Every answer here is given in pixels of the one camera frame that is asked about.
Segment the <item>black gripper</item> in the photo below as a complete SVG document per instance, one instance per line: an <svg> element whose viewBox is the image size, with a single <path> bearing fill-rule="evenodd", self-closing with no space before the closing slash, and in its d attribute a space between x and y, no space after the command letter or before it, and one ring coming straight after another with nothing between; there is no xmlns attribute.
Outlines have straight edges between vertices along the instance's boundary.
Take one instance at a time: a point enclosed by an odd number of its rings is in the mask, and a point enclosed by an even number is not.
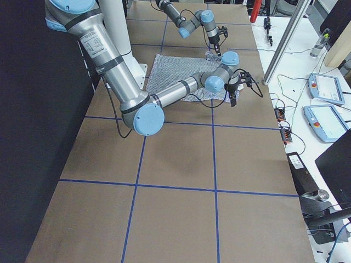
<svg viewBox="0 0 351 263"><path fill-rule="evenodd" d="M228 83L224 85L224 89L230 98L231 107L235 107L237 104L239 85L242 84L252 87L252 76L248 71L241 71L236 76L232 76Z"/></svg>
<svg viewBox="0 0 351 263"><path fill-rule="evenodd" d="M213 48L218 56L221 56L220 52L220 35L224 35L225 38L228 37L228 29L224 26L217 27L216 25L208 26L208 39L209 42L213 45Z"/></svg>

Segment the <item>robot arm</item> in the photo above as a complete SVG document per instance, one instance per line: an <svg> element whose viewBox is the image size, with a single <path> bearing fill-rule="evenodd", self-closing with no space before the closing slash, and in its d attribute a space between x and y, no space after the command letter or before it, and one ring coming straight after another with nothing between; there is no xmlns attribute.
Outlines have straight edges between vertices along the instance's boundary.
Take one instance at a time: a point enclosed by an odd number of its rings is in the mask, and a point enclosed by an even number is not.
<svg viewBox="0 0 351 263"><path fill-rule="evenodd" d="M148 94L140 89L123 56L108 34L105 23L109 15L103 1L46 1L47 26L78 37L86 52L120 102L125 125L138 134L151 136L163 126L163 108L190 95L200 88L217 93L225 90L232 106L236 105L236 91L240 84L252 86L251 75L239 68L235 52L220 53L219 36L226 35L225 27L216 26L211 10L198 10L190 20L184 18L170 1L156 1L179 29L183 38L202 26L221 63L213 72L195 73L187 79L156 93Z"/></svg>
<svg viewBox="0 0 351 263"><path fill-rule="evenodd" d="M182 38L188 38L195 30L202 27L203 34L207 36L209 43L213 45L212 49L219 57L222 56L220 51L220 35L223 35L224 39L226 39L228 37L228 29L224 26L217 27L214 14L210 9L198 10L195 13L184 10L193 15L190 19L187 19L182 16L182 13L170 1L156 1L156 5L176 25Z"/></svg>

